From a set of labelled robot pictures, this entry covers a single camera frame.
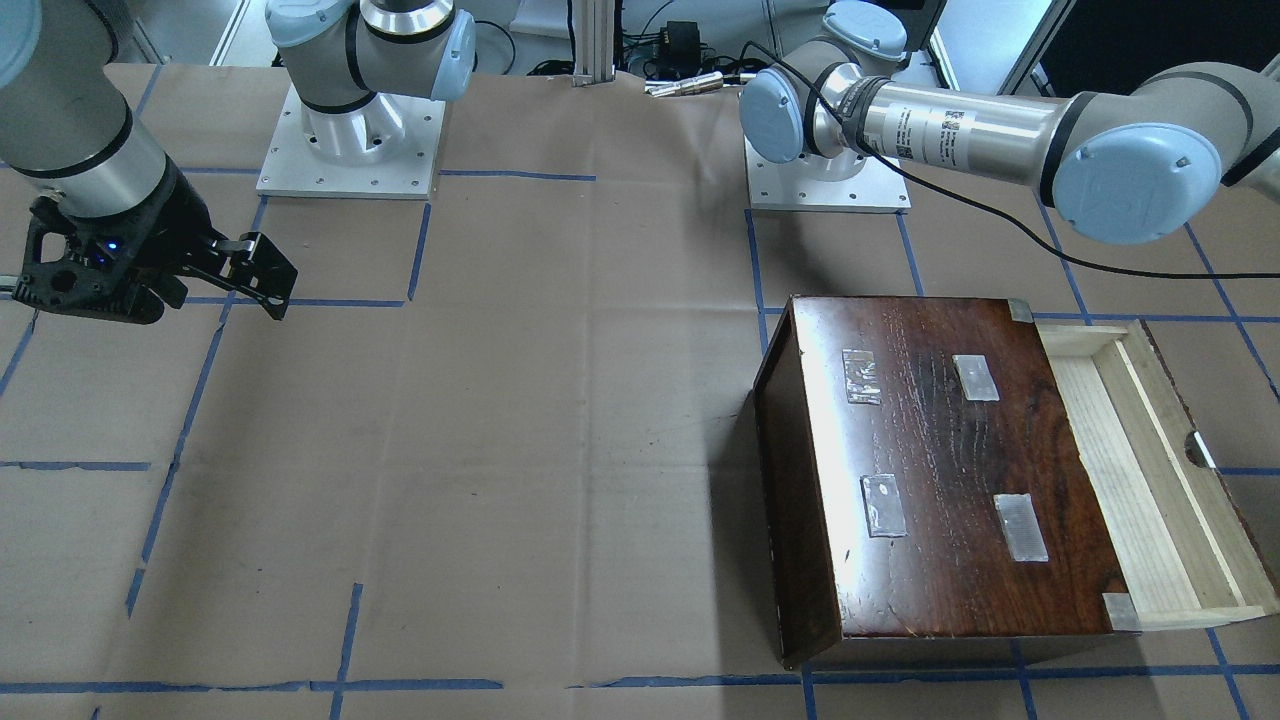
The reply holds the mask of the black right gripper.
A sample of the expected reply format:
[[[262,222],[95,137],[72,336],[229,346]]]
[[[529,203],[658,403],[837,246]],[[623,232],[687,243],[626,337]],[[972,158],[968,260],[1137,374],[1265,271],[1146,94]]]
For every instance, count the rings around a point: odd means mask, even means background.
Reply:
[[[23,266],[12,297],[44,313],[151,324],[182,307],[192,277],[255,300],[280,322],[297,268],[261,232],[237,241],[212,227],[204,200],[174,161],[140,205],[110,217],[73,217],[68,199],[42,192],[29,206]]]

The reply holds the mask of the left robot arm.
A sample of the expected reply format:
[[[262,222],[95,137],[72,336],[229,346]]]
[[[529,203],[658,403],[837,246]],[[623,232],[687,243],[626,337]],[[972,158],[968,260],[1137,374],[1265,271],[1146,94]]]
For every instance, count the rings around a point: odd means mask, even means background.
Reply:
[[[1197,61],[1047,102],[897,82],[906,45],[891,12],[831,3],[815,37],[745,85],[746,140],[774,164],[856,151],[1024,184],[1116,245],[1171,233],[1221,187],[1277,197],[1277,81],[1256,70]]]

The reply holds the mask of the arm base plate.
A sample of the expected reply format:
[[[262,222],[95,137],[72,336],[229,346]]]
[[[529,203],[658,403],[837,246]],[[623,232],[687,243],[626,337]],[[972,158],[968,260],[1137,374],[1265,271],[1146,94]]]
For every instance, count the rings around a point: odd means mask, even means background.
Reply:
[[[754,210],[900,213],[911,208],[901,176],[850,149],[833,159],[803,155],[774,164],[746,141],[745,158]]]
[[[326,114],[289,88],[256,184],[266,196],[428,201],[447,102],[379,94]]]

